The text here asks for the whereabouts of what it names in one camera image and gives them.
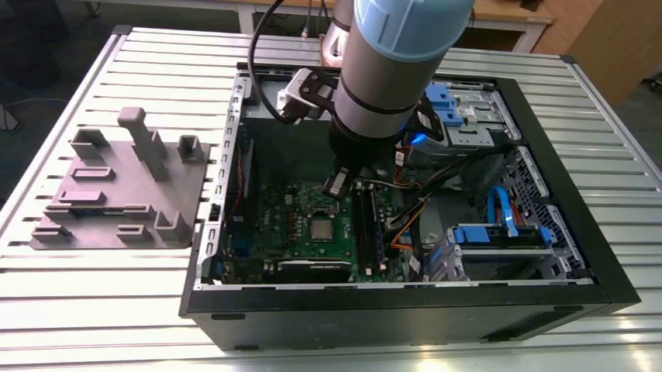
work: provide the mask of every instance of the blue latch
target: blue latch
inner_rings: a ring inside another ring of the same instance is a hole
[[[453,230],[455,243],[489,243],[490,234],[483,226],[462,226]]]
[[[455,98],[449,94],[446,85],[429,84],[426,88],[426,95],[434,109],[455,109]]]
[[[554,234],[552,233],[552,230],[548,229],[545,226],[541,227],[541,235],[545,241],[545,245],[550,246],[552,243],[554,243]]]
[[[465,124],[465,119],[455,113],[455,110],[435,110],[434,112],[446,126],[459,127]]]

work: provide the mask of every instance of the motherboard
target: motherboard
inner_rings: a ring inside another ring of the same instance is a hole
[[[391,191],[359,186],[334,200],[321,188],[319,183],[261,184],[254,229],[227,235],[234,254],[223,263],[227,282],[282,281],[270,277],[301,274],[305,267],[315,279],[299,277],[302,282],[334,282],[335,277],[345,282],[403,281],[405,257],[385,256],[381,235],[394,214]]]

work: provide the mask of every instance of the aluminum extrusion table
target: aluminum extrusion table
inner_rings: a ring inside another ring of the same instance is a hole
[[[178,316],[190,249],[38,251],[42,211],[75,156],[79,128],[118,127],[142,106],[163,141],[217,146],[250,36],[168,29],[114,34],[0,212],[0,367],[71,370],[662,369],[662,178],[582,70],[557,56],[451,50],[449,74],[515,78],[612,243],[642,303],[523,343],[225,353]],[[319,65],[314,40],[265,36],[258,62]],[[211,156],[219,155],[213,147]],[[211,164],[207,177],[218,168]],[[210,212],[205,184],[199,215]]]

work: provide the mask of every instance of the wooden table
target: wooden table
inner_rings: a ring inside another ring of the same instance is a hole
[[[242,33],[254,32],[254,14],[266,12],[274,0],[100,0],[138,5],[162,5],[182,8],[223,9],[233,10],[239,16]],[[325,0],[329,14],[334,12],[335,0]],[[311,0],[313,8],[322,6],[322,0]],[[306,15],[309,12],[309,0],[286,0],[278,7],[277,13]],[[501,29],[522,33],[513,48],[513,52],[530,53],[545,27],[554,23],[554,15],[541,5],[537,12],[530,12],[519,7],[519,0],[475,0],[474,5],[474,28]]]
[[[231,0],[241,2],[237,10],[242,33],[253,33],[253,13],[265,12],[271,5],[271,0]],[[321,0],[311,0],[313,8],[322,6]],[[326,0],[329,10],[335,6],[335,0]],[[286,14],[307,14],[309,0],[286,0],[278,8],[278,12]],[[530,12],[519,7],[518,0],[475,0],[474,5],[474,28],[502,29],[522,33],[513,52],[530,53],[545,27],[554,23],[556,17],[550,10],[541,4],[538,11]]]

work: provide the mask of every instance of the black cable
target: black cable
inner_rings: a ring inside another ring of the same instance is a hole
[[[325,17],[327,19],[327,28],[331,27],[331,18],[329,17],[327,3],[322,0],[322,9],[325,10]]]
[[[317,22],[318,22],[318,26],[317,26],[317,29],[318,29],[318,38],[319,38],[319,19],[322,18],[322,7],[318,8],[318,19],[317,19]]]
[[[311,33],[311,10],[313,10],[313,0],[309,0],[309,15],[306,16],[306,31]]]
[[[258,47],[258,40],[261,38],[262,30],[270,19],[270,16],[274,14],[277,8],[283,4],[285,0],[277,0],[274,4],[269,7],[267,12],[262,15],[261,21],[258,22],[258,26],[255,27],[255,32],[253,34],[251,46],[249,48],[249,75],[253,80],[253,87],[255,89],[255,93],[258,94],[258,99],[261,100],[265,108],[267,109],[271,116],[283,124],[293,124],[297,118],[286,119],[279,113],[274,105],[271,104],[267,96],[265,94],[265,90],[262,89],[261,80],[258,79],[258,74],[255,73],[255,48]]]
[[[498,153],[507,153],[513,149],[513,145],[502,145],[487,150],[478,150],[471,155],[451,163],[449,166],[438,170],[429,181],[421,186],[417,193],[417,200],[411,205],[398,213],[391,220],[391,224],[398,223],[405,217],[418,212],[418,208],[426,203],[426,199],[433,195],[433,190],[441,186],[449,179],[458,176],[462,171],[479,159]]]

